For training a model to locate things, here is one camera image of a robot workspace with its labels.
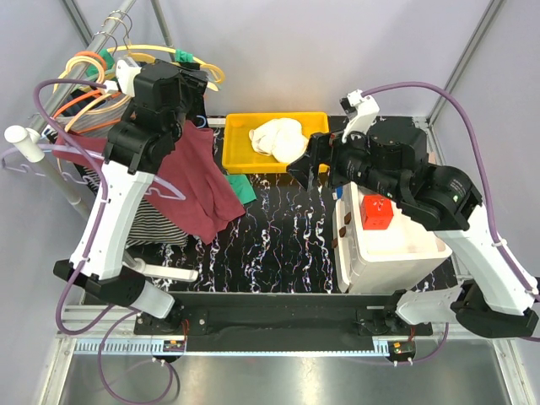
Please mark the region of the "maroon tank top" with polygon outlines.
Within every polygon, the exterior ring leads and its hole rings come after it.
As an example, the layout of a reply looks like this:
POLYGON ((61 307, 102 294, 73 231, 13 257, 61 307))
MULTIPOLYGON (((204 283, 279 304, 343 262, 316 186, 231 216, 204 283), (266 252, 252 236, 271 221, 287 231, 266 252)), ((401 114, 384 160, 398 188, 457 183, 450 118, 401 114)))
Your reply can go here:
POLYGON ((188 236, 206 245, 246 213, 213 160, 213 135, 213 130, 186 121, 181 139, 159 168, 158 176, 181 190, 185 201, 144 197, 188 236))

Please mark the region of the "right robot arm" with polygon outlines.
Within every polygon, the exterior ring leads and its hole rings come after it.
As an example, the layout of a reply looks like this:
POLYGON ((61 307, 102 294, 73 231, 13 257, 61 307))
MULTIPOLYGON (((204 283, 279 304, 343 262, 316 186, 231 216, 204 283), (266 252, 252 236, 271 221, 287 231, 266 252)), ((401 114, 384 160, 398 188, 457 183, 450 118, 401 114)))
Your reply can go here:
POLYGON ((402 334, 419 323, 458 323, 482 338, 536 341, 537 278, 524 282, 489 238, 487 200, 462 170, 429 162, 426 133, 389 121, 365 131, 313 134, 288 173, 306 190, 327 165, 327 186, 350 182, 392 200, 413 222, 432 231, 462 261, 471 277, 452 289, 401 289, 387 301, 383 324, 402 334))

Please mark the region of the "beige plastic hanger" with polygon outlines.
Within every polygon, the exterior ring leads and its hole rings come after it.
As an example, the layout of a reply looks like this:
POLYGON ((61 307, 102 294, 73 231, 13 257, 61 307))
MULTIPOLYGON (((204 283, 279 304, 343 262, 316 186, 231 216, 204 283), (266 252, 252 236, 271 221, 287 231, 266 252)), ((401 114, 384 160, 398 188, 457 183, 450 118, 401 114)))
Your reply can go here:
MULTIPOLYGON (((80 51, 77 54, 75 54, 73 57, 71 57, 65 65, 64 71, 58 76, 58 78, 66 78, 67 75, 72 72, 72 70, 78 66, 79 64, 88 63, 91 67, 94 67, 97 69, 97 84, 103 84, 106 79, 106 69, 107 69, 107 62, 106 60, 99 55, 98 53, 92 52, 92 51, 80 51)), ((70 100, 69 102, 65 103, 61 107, 57 109, 57 111, 53 114, 53 118, 58 118, 62 113, 66 112, 71 107, 83 102, 88 101, 88 104, 85 105, 77 114, 75 118, 71 118, 70 120, 70 126, 68 128, 71 128, 74 123, 83 115, 90 114, 91 116, 99 116, 106 113, 109 113, 111 111, 115 111, 120 109, 122 106, 124 106, 128 101, 131 100, 131 98, 127 95, 122 96, 118 101, 115 101, 111 105, 107 105, 105 107, 95 108, 98 104, 107 101, 108 99, 116 99, 119 98, 121 93, 115 92, 113 94, 105 94, 105 91, 103 89, 91 89, 90 84, 86 84, 86 87, 89 88, 89 91, 86 93, 81 94, 80 96, 74 98, 73 100, 70 100)))

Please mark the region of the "white tank top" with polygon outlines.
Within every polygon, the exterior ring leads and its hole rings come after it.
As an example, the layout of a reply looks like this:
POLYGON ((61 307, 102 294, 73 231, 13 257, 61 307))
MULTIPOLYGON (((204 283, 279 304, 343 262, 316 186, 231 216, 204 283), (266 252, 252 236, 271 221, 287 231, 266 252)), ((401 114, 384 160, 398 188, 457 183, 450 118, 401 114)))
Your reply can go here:
POLYGON ((272 119, 251 129, 249 139, 255 152, 286 165, 301 157, 308 144, 300 122, 291 118, 272 119))

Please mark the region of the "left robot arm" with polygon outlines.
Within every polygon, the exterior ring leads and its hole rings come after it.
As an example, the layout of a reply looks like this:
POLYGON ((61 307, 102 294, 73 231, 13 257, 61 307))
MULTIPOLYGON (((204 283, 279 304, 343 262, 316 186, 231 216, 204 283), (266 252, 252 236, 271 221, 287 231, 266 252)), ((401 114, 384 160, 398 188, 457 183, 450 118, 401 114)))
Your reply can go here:
POLYGON ((53 268, 57 277, 106 304, 151 315, 165 334, 181 327, 181 312, 140 265, 124 264, 123 254, 138 206, 181 138, 186 116, 201 105, 207 84, 207 73, 199 69, 162 60, 140 67, 130 57, 117 62, 115 79, 103 88, 128 96, 129 105, 108 132, 103 163, 92 164, 100 188, 81 241, 53 268))

